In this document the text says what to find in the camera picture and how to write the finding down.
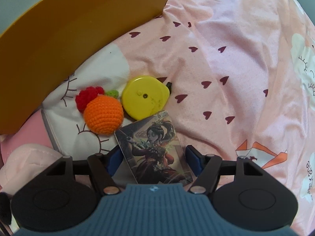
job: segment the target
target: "red crochet ball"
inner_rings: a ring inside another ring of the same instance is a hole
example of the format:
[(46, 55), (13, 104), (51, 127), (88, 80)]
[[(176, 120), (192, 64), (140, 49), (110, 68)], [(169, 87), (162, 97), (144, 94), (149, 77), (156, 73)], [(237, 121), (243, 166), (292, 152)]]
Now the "red crochet ball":
[(81, 90), (76, 96), (78, 110), (83, 113), (88, 103), (95, 99), (98, 94), (105, 94), (102, 87), (87, 87), (85, 90)]

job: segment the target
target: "orange fox print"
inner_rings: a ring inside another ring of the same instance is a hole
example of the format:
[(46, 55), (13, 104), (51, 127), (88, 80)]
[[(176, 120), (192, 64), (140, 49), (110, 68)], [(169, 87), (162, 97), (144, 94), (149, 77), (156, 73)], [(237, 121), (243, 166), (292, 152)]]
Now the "orange fox print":
[(255, 142), (251, 148), (247, 148), (247, 140), (236, 149), (237, 156), (246, 156), (261, 168), (269, 168), (287, 160), (287, 151), (275, 154), (267, 147)]

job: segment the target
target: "yellow board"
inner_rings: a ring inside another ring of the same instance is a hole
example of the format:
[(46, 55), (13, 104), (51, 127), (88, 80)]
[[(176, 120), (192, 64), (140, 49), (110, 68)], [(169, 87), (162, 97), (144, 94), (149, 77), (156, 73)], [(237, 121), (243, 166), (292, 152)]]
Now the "yellow board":
[(87, 58), (162, 13), (167, 0), (42, 0), (0, 36), (0, 134)]
[(135, 77), (122, 92), (125, 111), (135, 120), (142, 120), (163, 109), (170, 96), (169, 89), (151, 76)]

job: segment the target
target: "anime character card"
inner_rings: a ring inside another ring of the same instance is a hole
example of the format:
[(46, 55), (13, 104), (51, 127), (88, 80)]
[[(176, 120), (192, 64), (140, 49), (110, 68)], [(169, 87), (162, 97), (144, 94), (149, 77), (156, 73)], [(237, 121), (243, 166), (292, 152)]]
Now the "anime character card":
[(115, 131), (118, 144), (139, 184), (193, 181), (184, 152), (166, 111)]

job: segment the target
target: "character illustration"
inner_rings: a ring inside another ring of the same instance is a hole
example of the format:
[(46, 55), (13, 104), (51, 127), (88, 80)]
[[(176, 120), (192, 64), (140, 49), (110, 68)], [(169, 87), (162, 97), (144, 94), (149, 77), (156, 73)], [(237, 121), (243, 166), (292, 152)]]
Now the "character illustration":
[(236, 149), (237, 156), (246, 156), (261, 168), (269, 168), (287, 160), (287, 151), (275, 154), (267, 147), (255, 142), (252, 148), (247, 148), (247, 140)]
[(178, 160), (178, 157), (174, 157), (167, 151), (174, 148), (174, 145), (170, 144), (174, 138), (176, 135), (173, 125), (167, 120), (151, 123), (144, 137), (147, 139), (146, 142), (137, 135), (134, 138), (127, 138), (127, 141), (132, 145), (132, 155), (135, 157), (143, 156), (138, 162), (143, 161), (134, 172), (138, 183), (182, 183), (186, 185), (191, 182), (189, 176), (170, 167), (175, 159)]

